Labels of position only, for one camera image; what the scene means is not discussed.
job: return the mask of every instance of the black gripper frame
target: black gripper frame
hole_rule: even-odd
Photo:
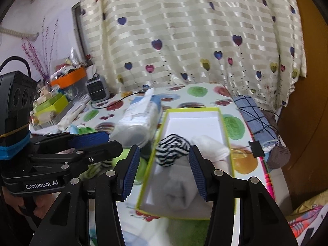
[[[81,181],[74,178],[62,190],[34,234],[30,246],[90,246],[89,199],[95,199],[99,246],[125,246],[116,201],[124,201],[122,180],[137,146],[113,171]]]
[[[238,246],[297,246],[295,236],[270,193],[256,177],[247,181],[215,170],[192,146],[203,172],[206,201],[214,201],[204,246],[230,246],[232,243],[235,198],[240,198]]]

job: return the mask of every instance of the purple heart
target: purple heart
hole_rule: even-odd
[[[209,2],[209,4],[210,4],[210,7],[211,7],[213,10],[215,10],[215,9],[214,9],[214,4],[213,4],[212,2]]]
[[[235,44],[237,44],[238,46],[240,46],[243,43],[243,38],[241,36],[232,36],[232,40]]]
[[[156,50],[160,50],[162,49],[162,41],[160,39],[158,39],[157,41],[152,41],[151,45],[156,49]]]
[[[187,80],[187,78],[188,78],[187,73],[180,73],[180,74],[184,80]]]
[[[154,66],[153,65],[146,65],[146,71],[148,73],[153,73],[154,72]]]
[[[216,59],[220,60],[222,58],[222,52],[219,51],[219,52],[214,52],[214,56]]]
[[[117,22],[121,25],[124,25],[126,23],[126,17],[119,18]]]
[[[294,47],[290,47],[290,53],[291,53],[292,57],[295,56],[295,48]]]
[[[124,64],[124,67],[125,67],[127,70],[131,70],[131,68],[132,68],[132,63],[131,63],[131,62],[125,63],[125,64]]]
[[[262,0],[262,2],[263,2],[263,4],[264,4],[265,6],[268,6],[266,0]]]

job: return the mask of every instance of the brown fabric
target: brown fabric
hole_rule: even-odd
[[[272,169],[278,169],[286,165],[289,159],[289,149],[279,143],[271,150],[267,164]]]
[[[274,133],[279,138],[278,134],[278,125],[276,122],[275,114],[267,111],[262,111],[265,118],[268,120],[269,124],[273,127]],[[279,142],[278,145],[276,145],[270,152],[267,164],[272,169],[278,169],[280,167],[283,167],[288,163],[290,159],[290,152],[289,149]]]

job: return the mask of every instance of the cable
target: cable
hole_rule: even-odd
[[[242,111],[244,111],[244,112],[246,112],[246,113],[248,113],[249,115],[251,115],[251,116],[253,116],[253,117],[255,117],[253,114],[251,114],[250,112],[248,112],[248,111],[246,111],[246,110],[244,110],[244,109],[240,109],[240,110],[242,110]],[[272,125],[266,125],[266,127],[269,127],[269,128],[271,128],[273,131],[274,130],[276,130],[276,132],[278,133],[278,138],[279,138],[279,131],[275,128],[275,127],[273,127]],[[266,127],[263,127],[263,129],[261,129],[261,130],[258,130],[257,132],[255,132],[254,134],[257,134],[257,133],[259,133],[260,131],[262,131],[262,130],[266,130],[270,135],[271,135],[271,137],[273,137],[274,139],[276,139],[267,129],[266,129]]]
[[[247,97],[243,96],[242,98],[239,98],[239,99],[237,99],[237,100],[234,100],[234,102],[237,102],[237,101],[242,100],[242,99],[246,99],[246,100],[247,100]],[[272,114],[274,114],[274,115],[276,115],[277,117],[280,118],[280,115],[277,115],[277,114],[271,112],[270,110],[266,110],[266,109],[264,109],[264,108],[262,108],[262,107],[259,107],[259,106],[252,106],[252,107],[260,108],[261,110],[266,111],[266,112],[269,112],[269,113],[272,113]]]
[[[27,68],[28,76],[31,77],[31,69],[30,69],[28,62],[24,58],[21,58],[19,56],[11,56],[11,57],[7,58],[6,60],[4,60],[4,62],[0,65],[0,72],[4,68],[4,66],[11,60],[18,60],[18,61],[23,62]]]
[[[145,93],[145,92],[146,92],[146,90],[142,90],[142,91],[138,91],[138,92],[135,92],[135,93],[129,94],[129,95],[123,97],[122,99],[116,101],[115,103],[113,103],[113,104],[109,104],[109,105],[107,105],[107,106],[105,106],[105,107],[93,107],[93,105],[92,105],[93,101],[91,101],[90,105],[91,105],[91,107],[92,107],[93,109],[104,109],[104,108],[107,108],[107,107],[109,107],[109,106],[114,106],[114,105],[118,104],[119,102],[121,102],[122,100],[124,100],[125,98],[127,98],[127,97],[129,97],[129,96],[132,96],[132,95],[135,95],[135,94],[139,94],[139,93]]]
[[[280,117],[279,115],[277,115],[277,114],[275,114],[275,113],[273,113],[273,112],[271,112],[271,111],[269,111],[269,110],[265,110],[265,109],[263,109],[262,107],[259,107],[259,106],[243,106],[243,107],[239,107],[239,108],[248,108],[248,107],[260,108],[260,109],[263,110],[263,111],[266,111],[266,112],[272,113],[272,114],[276,115],[277,117]]]

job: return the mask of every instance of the white sock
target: white sock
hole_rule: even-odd
[[[227,146],[207,135],[193,137],[191,145],[196,145],[203,158],[212,161],[215,169],[221,169],[231,175],[230,149]]]

